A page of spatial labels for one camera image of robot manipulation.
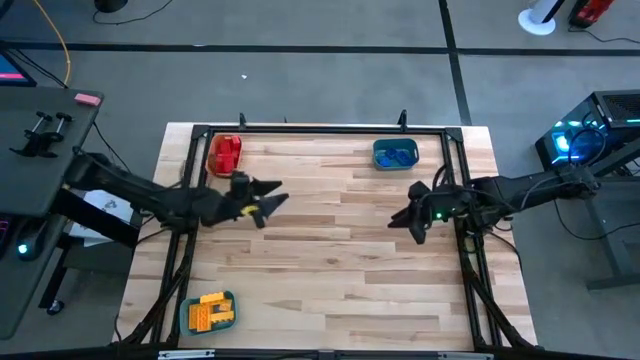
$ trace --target pink box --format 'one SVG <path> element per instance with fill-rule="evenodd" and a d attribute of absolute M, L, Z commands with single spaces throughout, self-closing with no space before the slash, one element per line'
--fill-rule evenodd
<path fill-rule="evenodd" d="M 85 94 L 78 94 L 75 97 L 76 101 L 81 103 L 81 104 L 86 104 L 86 105 L 91 105 L 91 106 L 98 106 L 100 105 L 100 98 L 99 97 L 95 97 L 95 96 L 91 96 L 91 95 L 85 95 Z"/>

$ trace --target gray floor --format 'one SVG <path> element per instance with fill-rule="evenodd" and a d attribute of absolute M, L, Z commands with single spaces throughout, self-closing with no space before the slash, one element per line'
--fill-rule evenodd
<path fill-rule="evenodd" d="M 122 12 L 101 19 L 138 16 L 163 2 L 132 1 Z M 0 38 L 55 41 L 30 2 L 18 3 L 0 21 Z M 518 29 L 517 13 L 529 1 L 448 3 L 459 47 L 640 49 L 567 33 L 564 18 L 572 1 L 557 16 L 558 30 L 545 38 Z M 175 1 L 144 22 L 117 27 L 93 25 L 89 1 L 43 4 L 73 42 L 445 45 L 436 0 Z M 639 1 L 619 0 L 592 30 L 604 38 L 633 37 L 640 33 L 638 14 Z M 26 19 L 29 26 L 23 25 Z M 62 52 L 28 54 L 56 74 L 64 73 Z M 390 123 L 406 108 L 412 124 L 460 124 L 446 55 L 71 56 L 71 86 L 105 93 L 98 122 L 143 176 L 153 174 L 170 121 L 231 121 L 242 111 L 249 121 L 280 122 L 286 116 L 290 122 Z M 506 176 L 541 170 L 533 142 L 590 92 L 640 88 L 636 57 L 462 56 L 460 63 L 472 122 L 491 129 L 498 166 Z M 93 135 L 87 147 L 104 151 Z M 586 236 L 595 234 L 585 226 L 579 203 L 562 205 L 570 226 Z M 551 350 L 640 358 L 640 286 L 588 292 L 585 281 L 609 274 L 604 256 L 596 242 L 568 236 L 553 207 L 519 214 L 514 228 L 539 343 Z M 106 344 L 125 281 L 123 275 L 73 273 L 61 294 L 68 308 L 47 318 L 32 304 L 19 334 L 0 342 L 0 352 Z M 34 342 L 24 335 L 29 331 L 48 341 Z"/>

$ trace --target chair wheel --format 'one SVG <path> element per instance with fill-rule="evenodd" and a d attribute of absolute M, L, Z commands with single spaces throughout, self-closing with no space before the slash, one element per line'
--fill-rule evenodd
<path fill-rule="evenodd" d="M 47 315 L 55 315 L 64 309 L 64 303 L 59 300 L 53 300 L 53 304 L 47 309 Z"/>

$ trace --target wooden table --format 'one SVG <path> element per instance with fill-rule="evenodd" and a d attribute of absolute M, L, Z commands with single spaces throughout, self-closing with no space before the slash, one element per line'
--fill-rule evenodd
<path fill-rule="evenodd" d="M 179 179 L 192 126 L 168 124 L 157 183 Z M 488 128 L 462 129 L 471 177 L 497 175 Z M 279 191 L 291 197 L 262 230 L 251 219 L 200 227 L 187 297 L 230 290 L 238 321 L 219 334 L 181 337 L 180 347 L 473 348 L 452 223 L 436 223 L 421 246 L 407 230 L 386 228 L 390 216 L 407 205 L 412 183 L 430 186 L 443 163 L 438 137 L 411 136 L 420 162 L 400 172 L 372 167 L 372 142 L 378 138 L 383 136 L 242 135 L 240 168 L 259 179 L 282 180 Z M 228 187 L 227 180 L 210 180 L 218 190 Z M 158 227 L 150 223 L 140 236 Z M 498 233 L 513 241 L 510 232 Z M 118 321 L 124 336 L 158 296 L 168 242 L 165 233 L 136 249 Z M 496 302 L 535 343 L 516 255 L 490 236 L 485 251 Z M 173 303 L 167 309 L 163 338 Z M 479 313 L 486 325 L 483 307 Z M 487 326 L 483 334 L 489 339 Z"/>

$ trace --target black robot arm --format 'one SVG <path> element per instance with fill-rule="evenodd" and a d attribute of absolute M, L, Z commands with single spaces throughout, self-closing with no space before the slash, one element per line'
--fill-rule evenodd
<path fill-rule="evenodd" d="M 472 179 L 466 187 L 444 184 L 432 190 L 419 181 L 409 188 L 409 205 L 393 215 L 388 226 L 409 228 L 415 241 L 423 244 L 436 220 L 463 218 L 466 231 L 479 233 L 505 216 L 555 199 L 587 198 L 598 188 L 588 168 L 574 165 L 513 179 Z"/>
<path fill-rule="evenodd" d="M 153 213 L 163 227 L 185 233 L 197 225 L 213 226 L 223 221 L 251 215 L 256 226 L 268 218 L 288 197 L 265 197 L 282 185 L 281 181 L 249 179 L 242 172 L 231 176 L 230 190 L 222 195 L 210 188 L 166 188 L 126 172 L 106 156 L 82 152 L 65 175 L 71 187 L 104 190 L 131 203 L 136 210 Z"/>

